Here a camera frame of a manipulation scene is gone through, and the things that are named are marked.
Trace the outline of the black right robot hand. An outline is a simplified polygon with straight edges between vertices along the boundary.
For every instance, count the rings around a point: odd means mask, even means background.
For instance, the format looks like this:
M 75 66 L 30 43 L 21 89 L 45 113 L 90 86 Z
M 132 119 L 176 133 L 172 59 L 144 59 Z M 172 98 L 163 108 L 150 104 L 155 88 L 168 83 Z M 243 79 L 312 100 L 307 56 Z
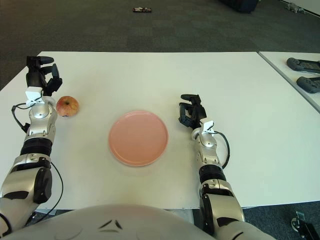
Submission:
M 201 98 L 198 94 L 182 94 L 181 99 L 190 103 L 179 103 L 179 122 L 193 130 L 200 128 L 201 134 L 214 134 L 214 122 L 207 120 L 205 108 L 201 104 Z

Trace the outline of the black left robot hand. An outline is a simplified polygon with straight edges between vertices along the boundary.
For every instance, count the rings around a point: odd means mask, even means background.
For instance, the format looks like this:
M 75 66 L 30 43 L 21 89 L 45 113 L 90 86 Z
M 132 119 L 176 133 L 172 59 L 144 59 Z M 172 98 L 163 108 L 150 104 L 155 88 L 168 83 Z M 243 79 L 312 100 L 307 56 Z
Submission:
M 26 105 L 44 103 L 43 96 L 52 96 L 53 92 L 57 92 L 63 83 L 60 77 L 58 67 L 53 65 L 42 66 L 51 64 L 54 59 L 49 56 L 27 56 L 26 66 L 28 73 L 26 74 L 27 96 Z

